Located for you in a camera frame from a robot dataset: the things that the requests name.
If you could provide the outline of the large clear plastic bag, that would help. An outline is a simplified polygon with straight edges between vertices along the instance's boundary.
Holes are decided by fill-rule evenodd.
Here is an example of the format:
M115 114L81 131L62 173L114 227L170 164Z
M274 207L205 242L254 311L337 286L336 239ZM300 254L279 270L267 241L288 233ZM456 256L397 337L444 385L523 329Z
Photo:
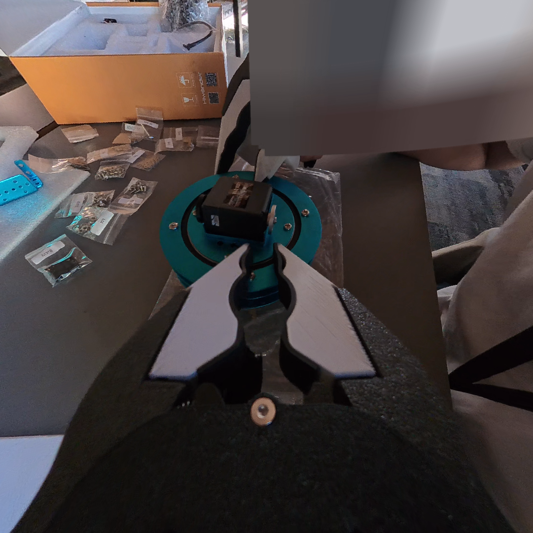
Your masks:
M343 286L343 247L341 183L338 173L318 169L287 168L278 170L281 177L303 190L315 204L320 215L322 234L319 247L310 265L338 287ZM154 316L170 300L183 295L187 287L171 270L164 289L150 316ZM253 309L243 308L243 321L247 346L263 360L264 393L271 393L280 403L302 404L303 393L283 376L279 367L279 345L282 318L285 310L278 300Z

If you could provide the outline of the teal round robot base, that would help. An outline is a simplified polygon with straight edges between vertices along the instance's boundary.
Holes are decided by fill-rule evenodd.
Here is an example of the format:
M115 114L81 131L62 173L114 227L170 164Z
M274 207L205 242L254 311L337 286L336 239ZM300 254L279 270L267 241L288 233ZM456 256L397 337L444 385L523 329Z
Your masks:
M196 219L198 197L208 192L217 178L239 174L254 180L253 172L229 171L206 177L183 190L163 215L159 239L166 259L184 287L192 285L241 245L250 244L250 281L242 307L253 309L278 300L273 244L285 246L310 264L319 247L322 224L315 204L303 190L284 178L271 177L263 181L273 189L272 218L264 243L207 234Z

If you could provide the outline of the white instruction booklet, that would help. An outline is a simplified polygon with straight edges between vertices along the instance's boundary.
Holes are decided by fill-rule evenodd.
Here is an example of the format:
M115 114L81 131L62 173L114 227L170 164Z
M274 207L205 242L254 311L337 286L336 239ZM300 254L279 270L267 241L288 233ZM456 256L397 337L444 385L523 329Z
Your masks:
M11 532L37 494L63 435L1 437L1 532Z

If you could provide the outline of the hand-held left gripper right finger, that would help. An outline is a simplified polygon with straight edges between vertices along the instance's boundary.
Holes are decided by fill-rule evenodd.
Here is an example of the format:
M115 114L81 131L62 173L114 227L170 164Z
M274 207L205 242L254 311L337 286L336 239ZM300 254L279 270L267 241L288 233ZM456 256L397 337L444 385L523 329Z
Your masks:
M273 246L273 265L288 313L282 334L288 352L335 379L375 377L337 286L279 243Z

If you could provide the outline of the blue U bracket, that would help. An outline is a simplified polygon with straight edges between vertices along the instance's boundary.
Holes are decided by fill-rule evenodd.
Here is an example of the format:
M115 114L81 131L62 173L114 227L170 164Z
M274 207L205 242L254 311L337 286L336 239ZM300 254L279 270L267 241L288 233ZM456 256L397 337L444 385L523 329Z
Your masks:
M25 161L15 160L14 164L20 173L1 180L1 206L36 193L43 187L42 180Z

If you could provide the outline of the black chest harness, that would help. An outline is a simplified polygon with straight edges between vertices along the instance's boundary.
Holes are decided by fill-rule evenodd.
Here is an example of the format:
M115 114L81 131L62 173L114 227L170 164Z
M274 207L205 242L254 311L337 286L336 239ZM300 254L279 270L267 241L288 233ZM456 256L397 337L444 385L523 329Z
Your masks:
M449 374L449 386L451 390L532 412L532 392L480 383L530 361L532 327L459 366Z

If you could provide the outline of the white foam sheet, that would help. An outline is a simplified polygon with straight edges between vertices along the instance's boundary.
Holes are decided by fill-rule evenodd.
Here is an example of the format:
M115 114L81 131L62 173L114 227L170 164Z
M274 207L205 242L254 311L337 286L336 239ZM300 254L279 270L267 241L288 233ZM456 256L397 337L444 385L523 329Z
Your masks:
M90 173L72 169L37 174L43 187L36 193L1 206L1 260L55 212L59 204L83 183Z

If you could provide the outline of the white foam insert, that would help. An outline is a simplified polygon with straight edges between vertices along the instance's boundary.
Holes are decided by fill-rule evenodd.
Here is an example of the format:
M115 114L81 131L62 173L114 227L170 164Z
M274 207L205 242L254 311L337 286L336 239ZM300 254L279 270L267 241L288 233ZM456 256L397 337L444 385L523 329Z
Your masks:
M102 23L104 17L117 20ZM74 22L58 31L54 42L40 56L118 56L188 54L220 51L221 7L209 7L209 23L193 24L177 31L162 29L156 7L87 7Z

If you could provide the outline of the bubble wrap pouch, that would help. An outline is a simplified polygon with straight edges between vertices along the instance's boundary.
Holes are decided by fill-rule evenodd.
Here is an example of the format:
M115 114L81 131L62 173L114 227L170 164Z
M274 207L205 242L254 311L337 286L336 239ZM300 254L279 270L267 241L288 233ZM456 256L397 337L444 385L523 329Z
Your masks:
M177 31L193 24L211 27L207 1L159 1L159 14L165 31Z

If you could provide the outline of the person's right forearm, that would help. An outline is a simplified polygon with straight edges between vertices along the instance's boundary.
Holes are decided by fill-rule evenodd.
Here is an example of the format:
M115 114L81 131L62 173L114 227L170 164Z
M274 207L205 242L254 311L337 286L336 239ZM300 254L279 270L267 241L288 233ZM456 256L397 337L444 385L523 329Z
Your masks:
M510 152L505 141L400 151L399 154L444 170L508 170L522 165Z

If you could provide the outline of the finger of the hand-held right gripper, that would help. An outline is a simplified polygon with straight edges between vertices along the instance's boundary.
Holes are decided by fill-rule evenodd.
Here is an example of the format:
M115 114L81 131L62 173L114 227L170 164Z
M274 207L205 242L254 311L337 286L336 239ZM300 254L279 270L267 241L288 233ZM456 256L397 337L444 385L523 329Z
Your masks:
M294 172L298 169L300 163L300 155L296 156L267 156L263 149L252 149L255 158L254 165L254 181L263 182L264 180L273 177L280 167L286 167Z
M228 89L220 124L214 174L229 171L250 127L250 80Z

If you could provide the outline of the white foam cutout piece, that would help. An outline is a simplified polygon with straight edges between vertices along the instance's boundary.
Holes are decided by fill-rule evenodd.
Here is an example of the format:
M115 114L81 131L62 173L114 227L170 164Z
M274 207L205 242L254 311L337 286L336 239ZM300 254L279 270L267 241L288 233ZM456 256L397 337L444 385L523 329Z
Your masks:
M19 173L14 162L23 159L37 137L30 126L1 126L1 180Z

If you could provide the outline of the spread of hardware bags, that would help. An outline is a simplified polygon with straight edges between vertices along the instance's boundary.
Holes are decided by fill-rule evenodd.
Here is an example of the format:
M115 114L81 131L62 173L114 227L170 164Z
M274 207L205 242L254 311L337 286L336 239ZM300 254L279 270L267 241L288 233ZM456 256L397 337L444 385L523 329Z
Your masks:
M169 268L159 242L163 214L170 203L187 187L212 173L218 140L212 148L196 148L201 129L218 137L220 120L178 125L183 139L160 138L163 151L155 152L158 141L144 139L134 146L114 144L89 152L86 156L45 158L32 153L24 161L31 170L50 180L80 174L81 185L68 179L69 192L53 193L51 215L45 224L53 237L66 235L65 248L54 252L51 259L35 264L45 275L55 280L59 272L69 272L70 266L54 266L60 257L95 265L97 272L117 274L124 280L127 274L140 268L144 275L135 275L141 286L152 275Z

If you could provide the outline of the orange and white cardboard box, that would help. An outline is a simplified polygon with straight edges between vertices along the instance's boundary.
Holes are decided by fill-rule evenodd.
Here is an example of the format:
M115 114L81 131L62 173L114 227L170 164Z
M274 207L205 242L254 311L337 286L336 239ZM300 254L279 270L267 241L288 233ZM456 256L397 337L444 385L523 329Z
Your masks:
M223 20L220 51L39 55L82 10L104 6L159 8L155 2L1 1L1 52L58 124L122 122L142 107L161 110L167 120L221 117L228 84Z

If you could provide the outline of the grey desk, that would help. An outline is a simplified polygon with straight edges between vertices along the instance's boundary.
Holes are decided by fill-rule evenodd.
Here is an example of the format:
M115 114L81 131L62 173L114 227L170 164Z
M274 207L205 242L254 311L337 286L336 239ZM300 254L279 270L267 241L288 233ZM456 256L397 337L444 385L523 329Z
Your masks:
M92 263L52 287L24 256L65 233L48 215L1 262L1 436L62 434L99 371L150 316L170 275L159 226L213 173L215 149L171 153L113 245L71 239ZM341 174L344 287L423 363L450 405L421 171L399 155L329 156Z

